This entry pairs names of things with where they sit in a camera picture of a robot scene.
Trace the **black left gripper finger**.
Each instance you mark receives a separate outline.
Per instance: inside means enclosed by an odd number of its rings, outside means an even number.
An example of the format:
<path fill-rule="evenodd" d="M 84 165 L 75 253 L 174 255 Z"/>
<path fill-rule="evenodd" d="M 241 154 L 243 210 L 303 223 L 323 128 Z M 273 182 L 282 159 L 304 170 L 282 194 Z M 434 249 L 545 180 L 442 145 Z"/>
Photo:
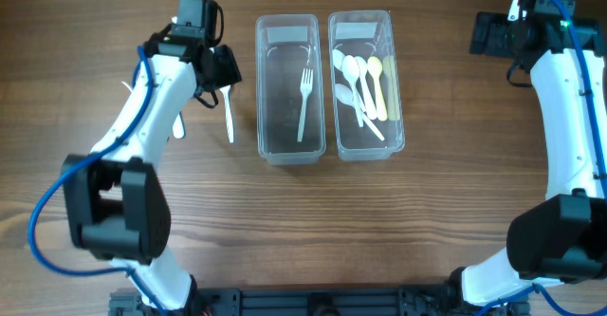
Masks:
<path fill-rule="evenodd" d="M 232 52 L 213 55 L 212 87 L 218 89 L 237 83 L 237 63 Z"/>
<path fill-rule="evenodd" d="M 238 84 L 242 76 L 234 58 L 232 50 L 226 46 L 218 46 L 215 49 L 215 60 L 217 66 L 217 81 L 220 84 Z"/>

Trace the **white fork sideways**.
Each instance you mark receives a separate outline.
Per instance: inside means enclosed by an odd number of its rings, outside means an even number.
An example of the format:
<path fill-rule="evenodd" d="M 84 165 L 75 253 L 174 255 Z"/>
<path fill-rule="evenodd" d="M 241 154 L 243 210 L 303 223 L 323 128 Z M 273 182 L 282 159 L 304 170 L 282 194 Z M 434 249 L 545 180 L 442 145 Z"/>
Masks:
<path fill-rule="evenodd" d="M 303 70 L 302 79 L 301 79 L 301 83 L 300 83 L 300 93 L 302 95 L 302 105 L 301 105 L 299 125 L 298 125 L 297 142 L 303 141 L 307 100 L 313 90 L 313 77 L 314 77 L 314 71 L 312 68 L 305 68 Z"/>

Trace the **cream yellow plastic spoon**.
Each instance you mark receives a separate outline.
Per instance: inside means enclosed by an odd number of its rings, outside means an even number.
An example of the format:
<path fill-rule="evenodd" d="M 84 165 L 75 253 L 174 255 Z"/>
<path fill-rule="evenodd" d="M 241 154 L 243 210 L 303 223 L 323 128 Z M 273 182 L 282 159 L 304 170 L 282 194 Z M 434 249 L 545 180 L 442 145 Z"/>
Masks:
<path fill-rule="evenodd" d="M 383 71 L 381 60 L 376 56 L 369 57 L 367 60 L 367 70 L 374 80 L 377 119 L 379 121 L 386 121 L 388 120 L 387 107 L 380 84 L 380 76 Z"/>

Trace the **white wide-handled plastic spoon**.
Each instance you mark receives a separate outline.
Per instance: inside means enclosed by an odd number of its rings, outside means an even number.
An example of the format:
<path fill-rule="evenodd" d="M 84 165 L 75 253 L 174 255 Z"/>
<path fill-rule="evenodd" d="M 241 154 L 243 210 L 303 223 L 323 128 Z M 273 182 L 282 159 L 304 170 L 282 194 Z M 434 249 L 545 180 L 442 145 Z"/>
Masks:
<path fill-rule="evenodd" d="M 368 86 L 368 83 L 366 80 L 367 64 L 366 64 L 365 60 L 360 56 L 356 56 L 355 60 L 359 67 L 359 80 L 360 80 L 360 85 L 361 85 L 361 89 L 362 89 L 362 98 L 364 101 L 366 114 L 370 120 L 375 120 L 377 118 L 377 109 L 376 109 L 376 105 L 373 101 L 371 91 L 369 89 L 369 86 Z"/>

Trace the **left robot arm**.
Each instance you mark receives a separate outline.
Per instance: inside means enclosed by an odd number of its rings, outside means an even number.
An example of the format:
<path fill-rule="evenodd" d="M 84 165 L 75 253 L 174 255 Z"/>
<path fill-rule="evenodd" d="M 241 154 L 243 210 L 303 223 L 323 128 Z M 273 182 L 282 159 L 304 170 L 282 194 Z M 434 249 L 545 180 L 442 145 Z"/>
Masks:
<path fill-rule="evenodd" d="M 242 79 L 223 31 L 215 1 L 179 0 L 173 22 L 138 47 L 131 94 L 109 131 L 61 169 L 73 245 L 124 271 L 146 315 L 207 312 L 167 246 L 171 213 L 156 171 L 185 104 Z"/>

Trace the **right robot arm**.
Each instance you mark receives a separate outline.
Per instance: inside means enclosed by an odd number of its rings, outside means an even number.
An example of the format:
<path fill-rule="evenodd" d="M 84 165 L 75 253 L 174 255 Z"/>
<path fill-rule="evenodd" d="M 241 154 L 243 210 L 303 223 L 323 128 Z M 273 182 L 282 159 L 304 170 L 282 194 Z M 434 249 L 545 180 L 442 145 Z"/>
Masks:
<path fill-rule="evenodd" d="M 546 200 L 516 217 L 506 246 L 440 285 L 232 293 L 238 315 L 525 315 L 532 293 L 606 275 L 606 48 L 574 0 L 513 0 L 476 16 L 470 52 L 512 60 L 539 98 L 549 159 Z M 338 150 L 385 159 L 404 144 L 385 11 L 329 20 Z M 309 164 L 325 148 L 318 24 L 269 15 L 256 26 L 258 146 L 268 161 Z"/>

